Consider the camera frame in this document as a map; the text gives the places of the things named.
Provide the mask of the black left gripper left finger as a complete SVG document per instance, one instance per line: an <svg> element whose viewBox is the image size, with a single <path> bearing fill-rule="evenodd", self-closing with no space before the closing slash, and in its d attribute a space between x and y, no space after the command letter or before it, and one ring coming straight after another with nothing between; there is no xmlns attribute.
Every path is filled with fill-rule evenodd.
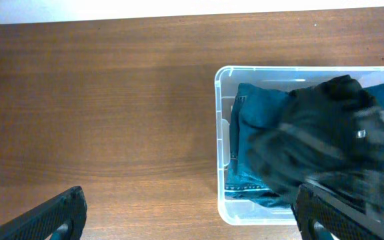
<svg viewBox="0 0 384 240"><path fill-rule="evenodd" d="M0 226L1 240L79 240L87 219L87 203L74 186Z"/></svg>

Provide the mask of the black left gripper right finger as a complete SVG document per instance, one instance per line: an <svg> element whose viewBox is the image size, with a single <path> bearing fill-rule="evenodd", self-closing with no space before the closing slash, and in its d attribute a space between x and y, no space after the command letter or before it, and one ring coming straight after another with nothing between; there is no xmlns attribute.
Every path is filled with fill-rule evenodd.
<svg viewBox="0 0 384 240"><path fill-rule="evenodd" d="M384 239L384 222L348 205L332 191L302 184L294 206L301 237L316 239Z"/></svg>

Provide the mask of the dark green-black garment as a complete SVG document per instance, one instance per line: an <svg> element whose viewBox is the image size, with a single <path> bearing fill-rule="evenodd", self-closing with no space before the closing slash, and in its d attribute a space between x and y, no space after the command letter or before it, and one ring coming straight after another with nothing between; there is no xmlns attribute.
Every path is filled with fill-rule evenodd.
<svg viewBox="0 0 384 240"><path fill-rule="evenodd" d="M288 94L274 128L249 138L252 170L287 203L323 174L326 186L384 202L384 85L363 88L348 75Z"/></svg>

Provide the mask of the dark blue jeans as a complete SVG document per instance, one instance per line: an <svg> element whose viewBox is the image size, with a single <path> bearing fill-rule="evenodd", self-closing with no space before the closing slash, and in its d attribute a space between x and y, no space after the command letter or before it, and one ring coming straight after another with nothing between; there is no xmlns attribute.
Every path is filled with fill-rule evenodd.
<svg viewBox="0 0 384 240"><path fill-rule="evenodd" d="M250 200L267 208L290 208L261 174L285 156L282 145L270 138L293 97L284 91L262 89L241 83L231 110L229 126L230 163L225 178L225 196Z"/></svg>

